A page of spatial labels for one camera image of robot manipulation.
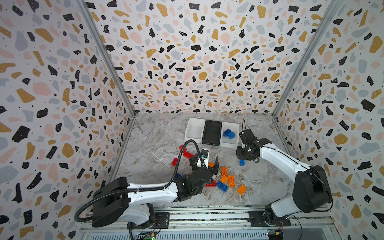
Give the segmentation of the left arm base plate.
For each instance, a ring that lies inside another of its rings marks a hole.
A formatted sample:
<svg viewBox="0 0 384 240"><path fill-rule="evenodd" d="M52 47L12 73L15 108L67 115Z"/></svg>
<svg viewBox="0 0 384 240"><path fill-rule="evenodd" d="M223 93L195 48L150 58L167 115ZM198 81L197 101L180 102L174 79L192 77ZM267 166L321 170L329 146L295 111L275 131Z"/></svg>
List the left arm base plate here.
<svg viewBox="0 0 384 240"><path fill-rule="evenodd" d="M150 217L150 219L141 225L132 225L132 230L153 230L153 229L168 229L170 223L170 213L164 212L164 213L158 213L155 212L153 216Z"/></svg>

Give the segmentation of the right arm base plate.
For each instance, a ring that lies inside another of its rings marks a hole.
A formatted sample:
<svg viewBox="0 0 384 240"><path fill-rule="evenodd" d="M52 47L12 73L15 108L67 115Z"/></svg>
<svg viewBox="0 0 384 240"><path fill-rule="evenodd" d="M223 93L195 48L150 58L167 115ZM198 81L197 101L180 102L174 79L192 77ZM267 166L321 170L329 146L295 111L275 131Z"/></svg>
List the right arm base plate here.
<svg viewBox="0 0 384 240"><path fill-rule="evenodd" d="M270 211L249 211L248 222L251 227L290 227L288 216L277 217Z"/></svg>

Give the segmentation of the red square brick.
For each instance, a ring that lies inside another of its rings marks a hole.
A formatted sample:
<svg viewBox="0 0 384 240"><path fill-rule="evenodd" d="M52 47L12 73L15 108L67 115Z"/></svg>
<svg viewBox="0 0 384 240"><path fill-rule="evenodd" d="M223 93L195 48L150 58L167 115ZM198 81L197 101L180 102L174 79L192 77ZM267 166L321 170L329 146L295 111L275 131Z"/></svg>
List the red square brick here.
<svg viewBox="0 0 384 240"><path fill-rule="evenodd" d="M178 165L178 162L179 162L178 158L174 158L174 160L172 162L172 166L176 167Z"/></svg>

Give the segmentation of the blue long brick bottom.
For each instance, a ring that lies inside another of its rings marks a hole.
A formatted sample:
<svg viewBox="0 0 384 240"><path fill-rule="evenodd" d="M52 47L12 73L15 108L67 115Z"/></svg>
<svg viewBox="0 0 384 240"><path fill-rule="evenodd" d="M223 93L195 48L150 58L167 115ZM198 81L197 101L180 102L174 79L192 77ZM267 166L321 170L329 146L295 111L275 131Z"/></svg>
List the blue long brick bottom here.
<svg viewBox="0 0 384 240"><path fill-rule="evenodd" d="M229 188L226 184L222 183L221 181L216 182L216 187L219 188L224 193L226 193Z"/></svg>

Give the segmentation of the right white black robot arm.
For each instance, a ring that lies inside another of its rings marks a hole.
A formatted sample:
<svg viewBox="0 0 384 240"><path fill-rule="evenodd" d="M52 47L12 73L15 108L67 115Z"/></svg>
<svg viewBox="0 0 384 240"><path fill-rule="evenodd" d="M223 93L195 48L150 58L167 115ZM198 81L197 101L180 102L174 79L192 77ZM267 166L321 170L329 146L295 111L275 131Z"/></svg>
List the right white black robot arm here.
<svg viewBox="0 0 384 240"><path fill-rule="evenodd" d="M262 138L236 148L237 158L253 161L262 158L280 169L294 183L290 196L265 206L264 221L275 226L283 218L296 213L318 212L325 204L333 204L326 171L319 165L302 163Z"/></svg>

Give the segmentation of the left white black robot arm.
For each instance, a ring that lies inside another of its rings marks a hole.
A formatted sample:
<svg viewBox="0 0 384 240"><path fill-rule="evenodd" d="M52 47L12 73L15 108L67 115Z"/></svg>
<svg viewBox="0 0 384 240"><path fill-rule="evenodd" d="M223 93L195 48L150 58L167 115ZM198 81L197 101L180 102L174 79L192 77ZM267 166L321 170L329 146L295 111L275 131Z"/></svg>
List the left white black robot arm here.
<svg viewBox="0 0 384 240"><path fill-rule="evenodd" d="M119 193L102 198L93 204L92 227L100 228L115 223L119 218L125 218L137 226L152 224L155 219L154 203L183 202L202 193L203 188L210 183L213 175L220 168L216 159L209 166L199 167L190 175L177 177L167 188L161 185L145 185L145 188L159 190L139 192L137 185L129 184L126 178L118 178L101 188L94 194L94 199L119 190L133 190L133 193Z"/></svg>

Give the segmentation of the blue square brick top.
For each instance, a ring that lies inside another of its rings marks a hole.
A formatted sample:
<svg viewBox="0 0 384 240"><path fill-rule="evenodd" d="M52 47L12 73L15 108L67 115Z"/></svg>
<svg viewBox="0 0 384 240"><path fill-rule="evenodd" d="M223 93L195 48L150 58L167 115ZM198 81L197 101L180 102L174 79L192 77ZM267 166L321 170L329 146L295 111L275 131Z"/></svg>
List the blue square brick top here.
<svg viewBox="0 0 384 240"><path fill-rule="evenodd" d="M234 132L229 132L228 133L228 138L229 139L233 139L233 138L235 138L236 137L236 134L234 133Z"/></svg>

